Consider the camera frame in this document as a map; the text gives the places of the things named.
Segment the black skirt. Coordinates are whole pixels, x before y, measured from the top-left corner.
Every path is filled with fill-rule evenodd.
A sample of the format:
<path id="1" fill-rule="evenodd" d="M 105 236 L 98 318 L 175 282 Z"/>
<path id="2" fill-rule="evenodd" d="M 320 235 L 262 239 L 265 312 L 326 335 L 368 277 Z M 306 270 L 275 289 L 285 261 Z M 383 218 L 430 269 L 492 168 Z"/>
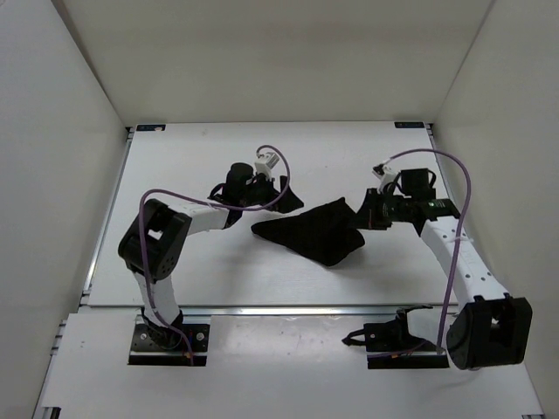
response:
<path id="1" fill-rule="evenodd" d="M 326 267 L 362 248 L 362 233 L 349 226 L 355 212 L 341 197 L 297 216 L 255 223 L 252 233 Z"/>

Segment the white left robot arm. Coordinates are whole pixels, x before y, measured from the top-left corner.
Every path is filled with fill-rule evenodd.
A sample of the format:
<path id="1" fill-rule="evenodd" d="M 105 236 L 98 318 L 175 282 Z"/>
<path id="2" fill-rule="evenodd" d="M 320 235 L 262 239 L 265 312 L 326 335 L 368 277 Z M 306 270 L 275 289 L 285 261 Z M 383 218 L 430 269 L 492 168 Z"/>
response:
<path id="1" fill-rule="evenodd" d="M 119 243 L 118 255 L 135 276 L 144 304 L 142 316 L 162 347 L 177 345 L 183 336 L 171 273 L 187 237 L 228 229 L 251 210 L 286 214 L 304 206 L 289 186 L 289 174 L 282 175 L 279 187 L 274 187 L 272 171 L 279 160 L 275 153 L 264 153 L 252 166 L 232 164 L 225 181 L 211 190 L 206 202 L 189 199 L 174 209 L 153 198 L 140 205 Z"/>

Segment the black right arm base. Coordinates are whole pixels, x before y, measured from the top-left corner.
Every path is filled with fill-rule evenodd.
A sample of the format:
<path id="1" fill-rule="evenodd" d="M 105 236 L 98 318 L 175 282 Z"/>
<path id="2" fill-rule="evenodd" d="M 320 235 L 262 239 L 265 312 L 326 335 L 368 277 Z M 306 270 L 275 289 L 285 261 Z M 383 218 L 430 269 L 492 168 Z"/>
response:
<path id="1" fill-rule="evenodd" d="M 393 319 L 364 323 L 342 339 L 348 347 L 363 347 L 368 370 L 446 369 L 445 353 L 429 339 L 411 332 L 411 314 L 432 314 L 432 306 L 398 308 Z"/>

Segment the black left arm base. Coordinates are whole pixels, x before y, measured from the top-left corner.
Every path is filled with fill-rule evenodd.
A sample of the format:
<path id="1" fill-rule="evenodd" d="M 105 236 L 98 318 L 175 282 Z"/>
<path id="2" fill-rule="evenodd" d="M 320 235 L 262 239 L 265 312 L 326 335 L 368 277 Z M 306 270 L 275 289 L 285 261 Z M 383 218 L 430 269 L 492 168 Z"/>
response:
<path id="1" fill-rule="evenodd" d="M 205 367 L 210 338 L 210 320 L 201 318 L 181 324 L 191 353 L 180 333 L 152 327 L 138 316 L 130 342 L 130 366 Z"/>

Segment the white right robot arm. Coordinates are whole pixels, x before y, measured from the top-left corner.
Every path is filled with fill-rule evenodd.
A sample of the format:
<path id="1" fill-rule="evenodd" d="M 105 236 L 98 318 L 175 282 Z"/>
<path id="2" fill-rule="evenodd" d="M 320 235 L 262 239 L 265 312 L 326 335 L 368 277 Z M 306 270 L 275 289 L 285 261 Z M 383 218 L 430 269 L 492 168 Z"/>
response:
<path id="1" fill-rule="evenodd" d="M 436 194 L 436 175 L 428 168 L 395 172 L 385 164 L 373 169 L 377 188 L 368 189 L 351 226 L 387 230 L 411 224 L 452 281 L 459 304 L 455 320 L 444 326 L 428 305 L 400 308 L 376 331 L 363 330 L 373 357 L 396 359 L 415 350 L 448 355 L 460 369 L 520 364 L 524 360 L 533 310 L 489 271 L 463 231 L 452 200 Z"/>

